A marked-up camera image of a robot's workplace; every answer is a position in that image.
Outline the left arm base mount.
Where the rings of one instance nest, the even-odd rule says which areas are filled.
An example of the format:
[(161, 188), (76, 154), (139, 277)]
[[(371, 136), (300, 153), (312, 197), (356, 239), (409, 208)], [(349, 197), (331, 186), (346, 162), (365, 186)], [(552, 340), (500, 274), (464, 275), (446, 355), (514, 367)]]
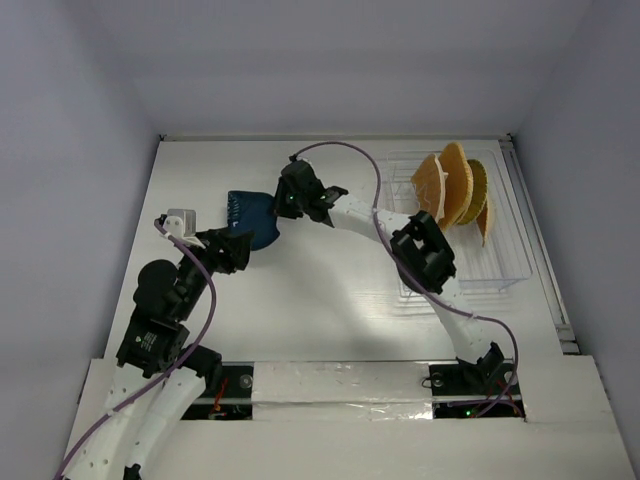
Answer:
[(253, 376), (253, 363), (224, 363), (217, 384), (208, 387), (188, 407), (182, 420), (251, 420)]

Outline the triangular woven orange plate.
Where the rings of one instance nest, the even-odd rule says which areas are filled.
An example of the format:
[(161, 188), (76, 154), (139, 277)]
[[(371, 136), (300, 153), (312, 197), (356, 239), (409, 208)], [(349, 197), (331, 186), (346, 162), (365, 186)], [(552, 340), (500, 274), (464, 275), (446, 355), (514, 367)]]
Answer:
[(420, 209), (429, 213), (436, 222), (444, 218), (446, 177), (435, 153), (429, 154), (411, 177)]

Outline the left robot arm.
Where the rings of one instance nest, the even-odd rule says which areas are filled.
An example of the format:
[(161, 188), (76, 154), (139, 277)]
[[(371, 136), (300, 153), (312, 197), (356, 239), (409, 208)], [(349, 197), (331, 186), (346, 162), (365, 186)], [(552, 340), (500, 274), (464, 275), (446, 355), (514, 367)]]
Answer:
[(185, 322), (216, 273), (246, 268), (253, 233), (214, 229), (191, 237), (155, 222), (183, 257), (143, 267), (135, 308), (116, 353), (116, 368), (98, 420), (66, 454), (58, 479), (146, 479), (181, 417), (200, 396), (221, 383), (218, 352), (190, 341)]

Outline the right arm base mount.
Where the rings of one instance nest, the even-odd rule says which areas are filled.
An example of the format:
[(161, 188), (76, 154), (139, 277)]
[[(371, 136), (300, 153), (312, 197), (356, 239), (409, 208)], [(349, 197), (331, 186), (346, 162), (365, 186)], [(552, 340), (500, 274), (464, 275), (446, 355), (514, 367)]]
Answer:
[(429, 366), (421, 386), (431, 392), (435, 419), (476, 418), (498, 395), (500, 399), (481, 418), (524, 419), (526, 412), (518, 382), (514, 381), (509, 391), (503, 392), (512, 371), (512, 363), (507, 362), (487, 386), (473, 386), (464, 379), (460, 365), (436, 363)]

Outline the dark blue plate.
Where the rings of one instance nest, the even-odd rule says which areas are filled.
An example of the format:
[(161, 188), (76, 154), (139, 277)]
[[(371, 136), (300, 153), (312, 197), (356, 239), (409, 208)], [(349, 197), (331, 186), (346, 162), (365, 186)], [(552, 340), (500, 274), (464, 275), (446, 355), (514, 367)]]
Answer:
[(231, 190), (227, 193), (227, 225), (237, 232), (252, 231), (252, 251), (262, 250), (280, 236), (274, 212), (275, 198), (268, 193)]

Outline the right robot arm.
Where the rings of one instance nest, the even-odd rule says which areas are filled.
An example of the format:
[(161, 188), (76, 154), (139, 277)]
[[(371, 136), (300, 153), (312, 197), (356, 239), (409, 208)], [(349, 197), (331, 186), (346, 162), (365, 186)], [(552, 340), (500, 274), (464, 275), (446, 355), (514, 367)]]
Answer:
[(379, 242), (390, 254), (403, 283), (423, 295), (449, 335), (462, 384), (476, 395), (497, 394), (505, 357), (483, 331), (456, 279), (455, 255), (434, 218), (380, 210), (347, 190), (326, 187), (313, 167), (292, 158), (281, 170), (275, 215), (311, 221)]

